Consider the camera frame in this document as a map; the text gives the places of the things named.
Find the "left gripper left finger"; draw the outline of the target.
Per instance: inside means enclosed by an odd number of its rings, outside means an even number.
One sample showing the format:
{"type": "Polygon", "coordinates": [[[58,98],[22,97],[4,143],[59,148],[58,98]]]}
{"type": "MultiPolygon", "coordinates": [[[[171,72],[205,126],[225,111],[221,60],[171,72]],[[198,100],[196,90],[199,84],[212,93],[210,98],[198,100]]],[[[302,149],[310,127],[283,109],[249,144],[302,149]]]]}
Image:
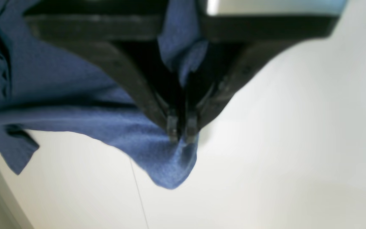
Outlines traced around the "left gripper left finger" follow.
{"type": "Polygon", "coordinates": [[[25,13],[32,35],[99,67],[171,142],[180,138],[178,77],[160,57],[161,14],[25,13]]]}

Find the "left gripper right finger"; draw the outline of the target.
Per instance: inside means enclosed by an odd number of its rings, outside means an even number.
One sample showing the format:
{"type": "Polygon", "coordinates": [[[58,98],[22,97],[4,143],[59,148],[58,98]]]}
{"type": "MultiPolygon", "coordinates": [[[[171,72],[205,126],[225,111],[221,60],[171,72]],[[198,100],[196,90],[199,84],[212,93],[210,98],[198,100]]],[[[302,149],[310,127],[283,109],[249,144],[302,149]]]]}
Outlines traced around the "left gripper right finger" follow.
{"type": "Polygon", "coordinates": [[[208,41],[205,57],[185,87],[185,138],[224,110],[235,93],[269,61],[306,40],[327,38],[339,16],[200,16],[200,31],[208,41]]]}

